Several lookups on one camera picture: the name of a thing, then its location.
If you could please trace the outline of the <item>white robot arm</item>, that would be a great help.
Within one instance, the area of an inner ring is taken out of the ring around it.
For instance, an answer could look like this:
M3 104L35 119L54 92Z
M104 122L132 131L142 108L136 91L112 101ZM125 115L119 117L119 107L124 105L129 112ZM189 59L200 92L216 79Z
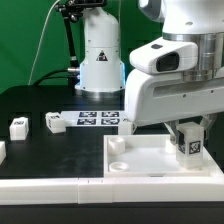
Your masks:
M137 0L148 20L131 36L147 37L129 51L130 73L118 51L118 22L100 7L84 11L85 56L75 89L98 97L124 92L119 134L224 111L224 0Z

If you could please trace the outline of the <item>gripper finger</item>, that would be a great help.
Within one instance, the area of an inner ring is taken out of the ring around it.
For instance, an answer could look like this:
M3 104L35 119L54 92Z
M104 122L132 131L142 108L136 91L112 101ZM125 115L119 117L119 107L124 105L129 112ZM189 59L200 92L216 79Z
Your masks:
M216 119L217 119L216 114L208 114L202 116L201 126L204 128L205 131L205 139L209 138L210 129L214 125Z
M178 125L179 125L178 120L165 122L165 126L170 133L170 142L173 145L176 145L179 141L179 133L177 130Z

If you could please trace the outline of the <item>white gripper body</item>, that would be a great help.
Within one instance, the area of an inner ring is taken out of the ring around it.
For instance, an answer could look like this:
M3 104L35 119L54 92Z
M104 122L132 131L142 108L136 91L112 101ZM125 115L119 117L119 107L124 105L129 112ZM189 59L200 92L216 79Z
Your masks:
M125 115L136 126L224 111L224 68L209 81L183 82L181 73L133 70L125 90Z

